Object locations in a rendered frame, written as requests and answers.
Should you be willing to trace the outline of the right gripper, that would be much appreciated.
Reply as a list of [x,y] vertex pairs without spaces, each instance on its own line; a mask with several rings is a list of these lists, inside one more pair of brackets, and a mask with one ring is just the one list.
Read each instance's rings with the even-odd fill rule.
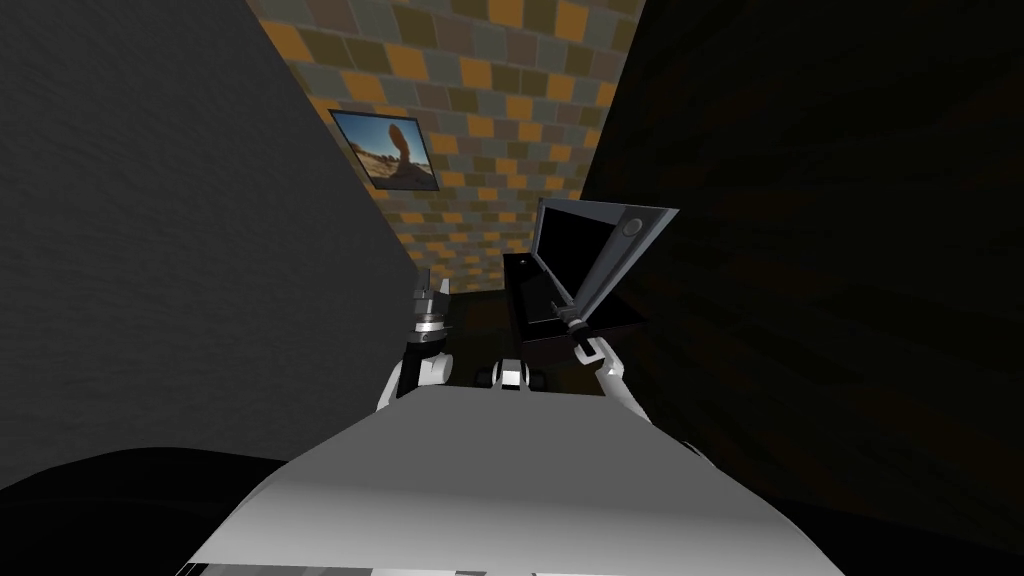
[[557,318],[566,325],[569,336],[579,344],[588,344],[593,337],[592,330],[589,324],[582,319],[577,307],[573,305],[558,306],[554,302],[551,303],[551,307]]

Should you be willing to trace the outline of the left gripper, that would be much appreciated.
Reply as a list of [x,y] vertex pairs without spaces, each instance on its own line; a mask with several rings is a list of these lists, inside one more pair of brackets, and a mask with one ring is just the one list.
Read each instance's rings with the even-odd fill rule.
[[413,291],[413,315],[417,320],[425,317],[435,320],[444,318],[449,313],[451,295],[450,279],[441,281],[438,290],[431,290],[431,270],[420,269],[416,280],[416,290]]

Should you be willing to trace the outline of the grey appliance door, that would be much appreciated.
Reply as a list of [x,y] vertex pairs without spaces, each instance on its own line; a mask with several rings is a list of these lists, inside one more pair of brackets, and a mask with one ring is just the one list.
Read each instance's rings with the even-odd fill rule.
[[[678,214],[675,208],[542,198],[530,254],[558,294],[556,305],[573,305],[586,320]],[[633,237],[623,225],[640,218]]]

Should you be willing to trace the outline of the black appliance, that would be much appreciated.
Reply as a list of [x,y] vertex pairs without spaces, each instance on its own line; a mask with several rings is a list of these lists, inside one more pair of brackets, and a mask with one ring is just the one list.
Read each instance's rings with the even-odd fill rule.
[[[547,272],[530,253],[507,253],[502,256],[505,292],[516,345],[556,343],[567,338],[566,325],[558,319],[551,303],[559,301]],[[603,335],[635,329],[647,322],[617,294],[612,293],[588,316],[586,323]]]

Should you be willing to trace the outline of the framed desert rock picture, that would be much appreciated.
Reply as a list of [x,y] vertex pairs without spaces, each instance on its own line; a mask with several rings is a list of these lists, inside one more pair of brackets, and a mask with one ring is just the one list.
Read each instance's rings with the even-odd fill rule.
[[330,115],[375,189],[439,189],[416,119],[342,110]]

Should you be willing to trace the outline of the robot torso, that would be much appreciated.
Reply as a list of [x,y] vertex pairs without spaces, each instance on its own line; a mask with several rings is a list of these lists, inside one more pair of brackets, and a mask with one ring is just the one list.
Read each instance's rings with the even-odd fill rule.
[[371,576],[844,576],[610,396],[428,385],[260,482],[190,563]]

